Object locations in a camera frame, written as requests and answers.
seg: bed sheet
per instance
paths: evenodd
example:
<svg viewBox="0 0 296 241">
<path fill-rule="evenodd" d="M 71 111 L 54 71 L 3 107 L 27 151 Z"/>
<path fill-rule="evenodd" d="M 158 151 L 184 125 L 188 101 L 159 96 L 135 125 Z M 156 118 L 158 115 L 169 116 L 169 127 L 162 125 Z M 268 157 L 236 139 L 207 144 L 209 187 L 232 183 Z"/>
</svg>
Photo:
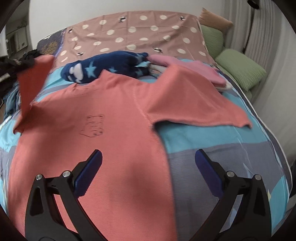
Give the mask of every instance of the bed sheet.
<svg viewBox="0 0 296 241">
<path fill-rule="evenodd" d="M 49 75 L 36 101 L 41 101 L 47 95 L 73 84 L 61 78 L 61 70 L 62 67 Z M 170 164 L 179 240 L 190 239 L 218 201 L 210 193 L 195 166 L 194 154 L 200 148 L 203 148 L 208 156 L 220 163 L 225 170 L 232 170 L 238 176 L 252 177 L 258 173 L 263 177 L 269 197 L 273 228 L 281 221 L 286 210 L 292 183 L 285 156 L 274 136 L 258 119 L 252 106 L 240 92 L 240 88 L 231 79 L 227 79 L 234 87 L 223 95 L 245 110 L 252 121 L 252 129 L 233 126 L 198 127 L 168 121 L 156 125 Z M 155 80 L 151 76 L 140 79 L 148 83 Z M 17 116 L 18 113 L 13 115 L 0 129 L 0 163 L 3 181 L 0 183 L 3 190 L 0 203 L 4 209 L 7 203 L 8 178 L 3 177 L 9 175 L 11 160 L 20 137 L 19 133 L 15 135 L 12 133 Z M 232 224 L 239 204 L 240 200 L 237 199 L 224 229 Z"/>
<path fill-rule="evenodd" d="M 118 50 L 215 64 L 197 17 L 181 12 L 131 11 L 99 16 L 69 26 L 38 44 L 41 52 L 48 53 L 48 48 L 56 56 L 53 70 Z"/>
</svg>

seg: cushion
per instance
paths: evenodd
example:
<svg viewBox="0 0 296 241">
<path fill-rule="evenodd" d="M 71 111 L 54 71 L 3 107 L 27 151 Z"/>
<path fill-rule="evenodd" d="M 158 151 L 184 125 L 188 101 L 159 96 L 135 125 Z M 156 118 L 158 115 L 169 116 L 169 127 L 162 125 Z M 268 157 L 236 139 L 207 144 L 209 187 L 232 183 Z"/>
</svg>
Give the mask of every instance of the cushion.
<svg viewBox="0 0 296 241">
<path fill-rule="evenodd" d="M 200 24 L 218 29 L 224 34 L 233 26 L 231 21 L 212 13 L 205 8 L 202 8 L 202 13 L 198 17 L 198 20 Z"/>
<path fill-rule="evenodd" d="M 264 68 L 234 49 L 223 50 L 216 58 L 216 62 L 227 70 L 246 91 L 258 84 L 266 75 Z"/>
<path fill-rule="evenodd" d="M 235 80 L 235 78 L 226 70 L 224 69 L 222 66 L 220 66 L 219 64 L 217 64 L 217 67 L 224 73 L 226 74 L 229 78 L 231 78 L 238 86 L 239 84 L 237 83 L 237 81 Z M 251 101 L 252 99 L 252 93 L 251 91 L 246 91 L 246 90 L 242 90 L 244 92 L 244 94 L 246 95 L 246 97 L 248 98 L 248 100 Z"/>
<path fill-rule="evenodd" d="M 215 59 L 223 50 L 223 33 L 215 28 L 201 25 L 202 34 L 211 57 Z"/>
</svg>

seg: navy blue star fabric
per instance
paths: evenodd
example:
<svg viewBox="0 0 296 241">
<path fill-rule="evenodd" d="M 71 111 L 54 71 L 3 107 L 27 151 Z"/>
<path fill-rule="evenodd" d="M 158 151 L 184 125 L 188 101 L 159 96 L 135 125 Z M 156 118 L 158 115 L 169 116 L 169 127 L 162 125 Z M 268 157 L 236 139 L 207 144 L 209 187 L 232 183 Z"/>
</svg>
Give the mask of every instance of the navy blue star fabric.
<svg viewBox="0 0 296 241">
<path fill-rule="evenodd" d="M 112 73 L 124 74 L 133 78 L 149 75 L 147 67 L 136 67 L 147 61 L 147 53 L 115 51 L 93 56 L 66 64 L 61 71 L 61 77 L 67 81 L 90 83 L 99 77 L 103 69 Z"/>
</svg>

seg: beige pillow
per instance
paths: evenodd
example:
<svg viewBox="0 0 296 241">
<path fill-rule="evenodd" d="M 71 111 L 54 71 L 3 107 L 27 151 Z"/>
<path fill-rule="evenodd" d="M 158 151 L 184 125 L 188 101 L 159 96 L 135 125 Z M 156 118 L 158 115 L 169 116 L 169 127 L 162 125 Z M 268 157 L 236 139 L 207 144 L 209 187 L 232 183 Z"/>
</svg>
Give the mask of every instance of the beige pillow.
<svg viewBox="0 0 296 241">
<path fill-rule="evenodd" d="M 205 8 L 202 8 L 202 13 L 198 17 L 198 20 L 200 24 L 218 29 L 224 34 L 233 26 L 231 21 L 212 13 Z"/>
</svg>

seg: blue gripper pad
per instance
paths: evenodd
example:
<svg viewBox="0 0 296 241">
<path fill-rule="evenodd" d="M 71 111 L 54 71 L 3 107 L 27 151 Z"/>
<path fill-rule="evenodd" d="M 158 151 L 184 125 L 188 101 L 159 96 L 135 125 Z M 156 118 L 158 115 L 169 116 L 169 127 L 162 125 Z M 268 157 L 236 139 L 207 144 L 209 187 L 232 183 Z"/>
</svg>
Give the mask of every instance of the blue gripper pad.
<svg viewBox="0 0 296 241">
<path fill-rule="evenodd" d="M 76 198 L 85 195 L 89 185 L 102 165 L 102 161 L 102 152 L 97 150 L 97 152 L 92 154 L 92 157 L 74 181 L 74 196 Z"/>
<path fill-rule="evenodd" d="M 215 172 L 212 165 L 209 163 L 208 156 L 204 156 L 203 151 L 197 150 L 195 153 L 195 164 L 199 169 L 202 177 L 206 181 L 211 193 L 218 197 L 219 199 L 222 198 L 224 192 L 222 189 L 222 180 L 220 179 L 219 175 Z"/>
</svg>

